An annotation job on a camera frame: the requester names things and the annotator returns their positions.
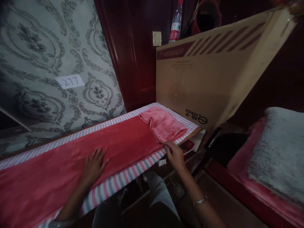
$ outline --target paper label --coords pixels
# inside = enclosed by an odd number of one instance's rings
[[[180,23],[178,23],[178,22],[172,23],[171,33],[170,33],[170,40],[177,40],[180,30],[181,30],[181,24]]]
[[[79,74],[60,76],[60,77],[56,77],[55,79],[59,83],[62,89],[69,89],[69,88],[85,85]]]
[[[165,164],[167,164],[166,159],[159,160],[159,162],[158,162],[158,166],[162,166],[162,165],[165,165]]]

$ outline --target damask wallpaper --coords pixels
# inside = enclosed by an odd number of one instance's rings
[[[0,155],[125,113],[93,0],[14,0],[3,11],[0,91],[33,132],[0,140]],[[55,77],[70,74],[85,85],[63,90]]]

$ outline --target red bucket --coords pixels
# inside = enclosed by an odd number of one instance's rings
[[[191,25],[194,35],[222,25],[222,16],[215,0],[202,0],[196,8],[194,16],[195,18]]]

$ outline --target cardboard box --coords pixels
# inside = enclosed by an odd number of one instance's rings
[[[156,101],[206,130],[230,118],[296,23],[287,9],[170,43],[156,50]]]

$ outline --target pink fleece blanket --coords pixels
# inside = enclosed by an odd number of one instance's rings
[[[1,170],[0,227],[34,227],[58,211],[95,148],[108,147],[104,159],[110,161],[93,187],[162,149],[155,136],[158,141],[176,140],[186,132],[167,111],[153,116],[149,110],[144,116],[150,115],[153,127],[136,116]]]
[[[167,111],[160,107],[152,107],[139,114],[139,118],[146,124],[150,124],[152,135],[158,143],[182,137],[187,128]]]
[[[285,220],[296,227],[304,227],[304,212],[302,210],[278,197],[263,185],[248,178],[247,170],[253,148],[263,132],[266,121],[266,117],[263,117],[250,127],[250,136],[229,162],[227,166],[228,171],[235,179],[242,183],[245,188],[254,194],[255,197],[273,209]]]

